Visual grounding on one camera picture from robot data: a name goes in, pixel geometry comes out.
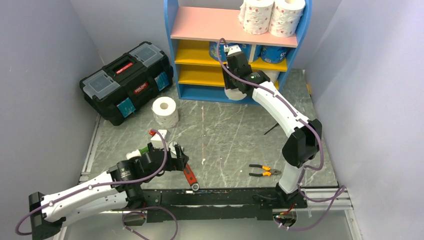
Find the blue roll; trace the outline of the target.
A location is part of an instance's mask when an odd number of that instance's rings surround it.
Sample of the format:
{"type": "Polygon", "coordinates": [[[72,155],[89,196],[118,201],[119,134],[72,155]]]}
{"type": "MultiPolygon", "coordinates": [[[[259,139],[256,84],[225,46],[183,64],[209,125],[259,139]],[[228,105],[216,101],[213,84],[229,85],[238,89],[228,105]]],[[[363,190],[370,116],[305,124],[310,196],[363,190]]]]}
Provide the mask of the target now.
{"type": "Polygon", "coordinates": [[[266,63],[278,64],[285,59],[287,51],[287,47],[264,45],[261,48],[260,58],[266,63]]]}
{"type": "Polygon", "coordinates": [[[241,50],[249,63],[255,62],[261,55],[262,46],[257,44],[241,44],[241,50]]]}
{"type": "Polygon", "coordinates": [[[224,43],[220,43],[218,45],[218,42],[214,42],[214,41],[210,41],[209,42],[209,56],[214,59],[215,61],[218,61],[219,58],[221,59],[222,62],[226,62],[227,58],[226,58],[226,53],[224,50],[225,44],[224,43]]]}

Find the white roll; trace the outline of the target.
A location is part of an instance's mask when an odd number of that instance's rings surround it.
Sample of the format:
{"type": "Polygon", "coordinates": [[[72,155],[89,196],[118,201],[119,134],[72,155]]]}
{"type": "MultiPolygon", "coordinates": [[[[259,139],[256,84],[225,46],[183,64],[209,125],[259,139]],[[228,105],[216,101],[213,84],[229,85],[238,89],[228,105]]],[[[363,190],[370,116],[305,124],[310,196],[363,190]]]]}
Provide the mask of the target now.
{"type": "Polygon", "coordinates": [[[172,128],[179,122],[176,102],[168,96],[157,98],[152,104],[152,112],[156,122],[163,128],[172,128]]]}
{"type": "Polygon", "coordinates": [[[238,88],[225,88],[224,93],[227,98],[232,101],[241,101],[248,96],[246,93],[241,92],[238,88]]]}
{"type": "Polygon", "coordinates": [[[268,76],[268,78],[270,79],[272,83],[275,83],[277,81],[281,73],[280,71],[275,71],[275,70],[264,70],[263,72],[268,76]]]}
{"type": "Polygon", "coordinates": [[[242,29],[251,35],[262,35],[269,29],[274,0],[244,0],[238,20],[242,29]]]}

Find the pink patterned paper towel roll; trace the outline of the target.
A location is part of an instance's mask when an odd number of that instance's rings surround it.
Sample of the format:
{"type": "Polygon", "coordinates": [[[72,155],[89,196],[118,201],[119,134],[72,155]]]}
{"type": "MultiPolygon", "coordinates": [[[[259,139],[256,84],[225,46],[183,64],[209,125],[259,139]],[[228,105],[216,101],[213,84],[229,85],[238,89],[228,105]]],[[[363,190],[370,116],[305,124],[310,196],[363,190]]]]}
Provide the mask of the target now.
{"type": "Polygon", "coordinates": [[[276,37],[288,38],[293,36],[305,6],[305,0],[275,0],[268,31],[276,37]]]}

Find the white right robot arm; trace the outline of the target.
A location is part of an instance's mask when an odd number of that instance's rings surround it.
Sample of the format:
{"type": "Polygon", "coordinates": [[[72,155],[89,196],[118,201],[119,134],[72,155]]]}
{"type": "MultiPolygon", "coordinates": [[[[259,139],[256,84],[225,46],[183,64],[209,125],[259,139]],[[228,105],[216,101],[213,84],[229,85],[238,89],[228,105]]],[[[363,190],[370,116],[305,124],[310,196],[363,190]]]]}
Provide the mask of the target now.
{"type": "Polygon", "coordinates": [[[260,104],[277,122],[287,136],[282,148],[286,160],[281,178],[276,185],[275,200],[289,207],[300,194],[300,183],[309,162],[322,149],[322,124],[296,110],[275,88],[263,71],[254,72],[245,54],[237,47],[225,51],[226,64],[222,73],[226,96],[233,101],[246,97],[260,104]]]}

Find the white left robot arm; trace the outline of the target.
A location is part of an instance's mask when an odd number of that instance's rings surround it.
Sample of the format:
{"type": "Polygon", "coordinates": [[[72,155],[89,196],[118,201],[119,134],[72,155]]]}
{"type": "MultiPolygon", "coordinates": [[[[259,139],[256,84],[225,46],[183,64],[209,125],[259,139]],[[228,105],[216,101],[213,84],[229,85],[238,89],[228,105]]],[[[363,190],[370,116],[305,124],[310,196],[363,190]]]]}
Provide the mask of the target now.
{"type": "Polygon", "coordinates": [[[154,197],[144,193],[141,185],[165,171],[183,171],[189,161],[177,143],[169,148],[155,148],[149,143],[129,156],[70,189],[48,195],[31,194],[28,201],[32,239],[48,239],[62,227],[103,211],[147,207],[154,197]]]}

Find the blue shelf with coloured boards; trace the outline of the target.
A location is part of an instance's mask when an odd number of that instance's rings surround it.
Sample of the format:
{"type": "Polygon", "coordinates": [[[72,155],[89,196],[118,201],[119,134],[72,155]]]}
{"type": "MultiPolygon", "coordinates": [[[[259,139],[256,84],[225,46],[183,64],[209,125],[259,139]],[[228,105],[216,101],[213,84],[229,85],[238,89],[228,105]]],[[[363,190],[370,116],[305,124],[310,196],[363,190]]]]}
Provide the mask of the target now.
{"type": "Polygon", "coordinates": [[[229,43],[288,48],[285,59],[271,64],[258,59],[251,63],[253,70],[270,70],[281,73],[274,84],[283,90],[289,72],[308,31],[312,1],[305,8],[295,35],[283,38],[267,32],[252,35],[242,30],[238,22],[238,10],[180,6],[177,0],[165,0],[164,21],[173,61],[174,78],[178,96],[182,100],[230,103],[224,92],[222,69],[218,61],[209,55],[210,42],[225,38],[229,43]]]}

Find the red adjustable wrench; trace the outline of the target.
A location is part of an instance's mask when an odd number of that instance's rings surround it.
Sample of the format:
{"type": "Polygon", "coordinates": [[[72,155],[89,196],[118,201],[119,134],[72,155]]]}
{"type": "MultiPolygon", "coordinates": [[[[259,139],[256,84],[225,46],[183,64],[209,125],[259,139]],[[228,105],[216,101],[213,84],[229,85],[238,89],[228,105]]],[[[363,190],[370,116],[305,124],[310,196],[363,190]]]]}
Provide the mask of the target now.
{"type": "Polygon", "coordinates": [[[197,181],[197,179],[196,179],[196,177],[195,177],[195,175],[194,175],[194,173],[193,173],[193,171],[190,168],[190,165],[188,163],[185,165],[183,173],[184,173],[184,176],[185,176],[190,188],[193,191],[198,191],[200,189],[200,185],[199,185],[199,183],[198,183],[198,181],[197,181]]]}

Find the black plastic toolbox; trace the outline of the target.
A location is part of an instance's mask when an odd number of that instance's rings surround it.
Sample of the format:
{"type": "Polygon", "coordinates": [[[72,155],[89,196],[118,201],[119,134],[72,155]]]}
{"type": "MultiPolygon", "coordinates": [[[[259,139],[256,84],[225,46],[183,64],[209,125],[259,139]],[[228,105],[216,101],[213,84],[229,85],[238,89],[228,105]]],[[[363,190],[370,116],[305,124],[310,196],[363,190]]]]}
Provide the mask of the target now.
{"type": "Polygon", "coordinates": [[[84,99],[114,126],[167,91],[174,69],[168,56],[149,41],[104,65],[79,82],[84,99]]]}

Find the green handled tool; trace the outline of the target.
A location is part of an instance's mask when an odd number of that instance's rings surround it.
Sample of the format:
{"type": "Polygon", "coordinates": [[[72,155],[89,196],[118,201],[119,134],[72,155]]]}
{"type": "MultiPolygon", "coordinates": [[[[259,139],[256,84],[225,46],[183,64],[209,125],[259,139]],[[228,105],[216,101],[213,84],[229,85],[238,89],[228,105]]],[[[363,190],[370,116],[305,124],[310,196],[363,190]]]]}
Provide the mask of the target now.
{"type": "Polygon", "coordinates": [[[144,147],[142,149],[136,149],[132,152],[127,153],[126,159],[130,160],[130,159],[135,158],[135,157],[141,157],[143,154],[147,153],[148,151],[149,151],[148,147],[144,147]]]}

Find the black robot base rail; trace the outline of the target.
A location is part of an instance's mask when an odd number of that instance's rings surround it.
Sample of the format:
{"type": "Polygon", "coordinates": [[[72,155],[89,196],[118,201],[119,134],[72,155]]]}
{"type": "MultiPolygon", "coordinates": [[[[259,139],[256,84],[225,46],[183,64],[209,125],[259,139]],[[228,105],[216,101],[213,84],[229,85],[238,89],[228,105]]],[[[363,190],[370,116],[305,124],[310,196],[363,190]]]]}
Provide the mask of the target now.
{"type": "Polygon", "coordinates": [[[285,209],[305,209],[298,193],[286,196],[275,187],[144,189],[124,210],[147,208],[148,223],[177,220],[256,219],[271,221],[285,209]]]}

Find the orange handled screwdriver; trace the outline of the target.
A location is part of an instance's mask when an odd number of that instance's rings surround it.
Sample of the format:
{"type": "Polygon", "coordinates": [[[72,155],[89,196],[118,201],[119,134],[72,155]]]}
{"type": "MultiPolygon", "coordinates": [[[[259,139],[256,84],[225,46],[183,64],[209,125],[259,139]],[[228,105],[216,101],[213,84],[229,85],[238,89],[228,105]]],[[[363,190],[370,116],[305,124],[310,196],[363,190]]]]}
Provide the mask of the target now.
{"type": "Polygon", "coordinates": [[[272,131],[274,128],[278,127],[280,124],[276,123],[274,126],[272,126],[269,130],[267,130],[263,135],[268,134],[270,131],[272,131]]]}

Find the orange handled pliers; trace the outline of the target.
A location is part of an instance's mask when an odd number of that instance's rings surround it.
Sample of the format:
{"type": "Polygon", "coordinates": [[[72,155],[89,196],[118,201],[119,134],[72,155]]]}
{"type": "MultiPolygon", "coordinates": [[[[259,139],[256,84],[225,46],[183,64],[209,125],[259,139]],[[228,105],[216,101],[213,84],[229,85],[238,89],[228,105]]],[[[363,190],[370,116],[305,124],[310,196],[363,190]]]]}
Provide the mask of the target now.
{"type": "Polygon", "coordinates": [[[250,172],[249,175],[252,176],[252,177],[270,177],[272,175],[282,174],[282,172],[280,170],[273,169],[273,168],[271,168],[269,166],[265,166],[265,165],[249,164],[248,166],[250,168],[259,168],[259,169],[263,170],[262,173],[252,173],[252,172],[250,172]]]}

